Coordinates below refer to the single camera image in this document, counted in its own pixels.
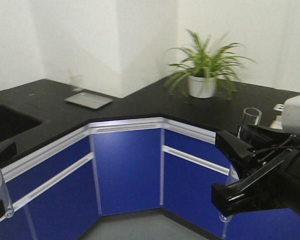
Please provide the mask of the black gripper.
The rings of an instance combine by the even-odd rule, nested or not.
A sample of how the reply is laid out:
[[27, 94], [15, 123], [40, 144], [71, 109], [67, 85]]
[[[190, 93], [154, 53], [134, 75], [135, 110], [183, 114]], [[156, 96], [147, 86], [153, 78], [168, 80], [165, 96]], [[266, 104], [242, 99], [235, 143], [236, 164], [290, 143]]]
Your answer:
[[300, 137], [247, 124], [238, 137], [218, 131], [215, 146], [238, 175], [251, 172], [229, 185], [212, 184], [211, 202], [222, 215], [288, 208], [300, 216]]

